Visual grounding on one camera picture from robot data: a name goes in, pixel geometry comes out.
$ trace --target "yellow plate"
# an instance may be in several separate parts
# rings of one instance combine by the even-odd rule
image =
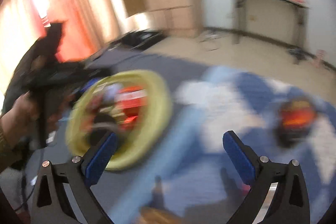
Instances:
[[[81,130],[81,121],[86,118],[85,109],[93,92],[99,85],[106,83],[140,85],[147,92],[147,106],[142,107],[140,122],[106,166],[106,170],[123,170],[138,162],[156,143],[170,120],[172,102],[164,80],[149,70],[120,72],[98,81],[83,94],[71,111],[66,129],[66,144],[73,155],[83,156],[89,149],[87,133]]]

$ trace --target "orange curtain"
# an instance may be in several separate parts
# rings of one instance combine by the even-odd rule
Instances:
[[[81,60],[95,53],[100,46],[92,42],[76,0],[49,0],[50,22],[67,21],[59,53],[63,61]]]
[[[37,9],[34,6],[33,0],[25,0],[26,1],[26,12],[30,14],[31,16],[31,26],[33,28],[33,32],[37,34],[39,37],[46,36],[46,30],[43,27],[41,18],[39,16],[39,13],[37,12]]]

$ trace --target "tiled floor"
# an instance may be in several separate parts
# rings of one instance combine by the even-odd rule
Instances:
[[[200,37],[169,37],[146,52],[251,71],[295,85],[336,104],[335,72],[322,67],[315,68],[311,61],[302,61],[299,65],[294,65],[293,57],[285,48],[267,42],[242,37],[239,44],[233,44],[232,34],[223,33],[220,36],[221,38],[210,42],[199,42],[202,40]]]

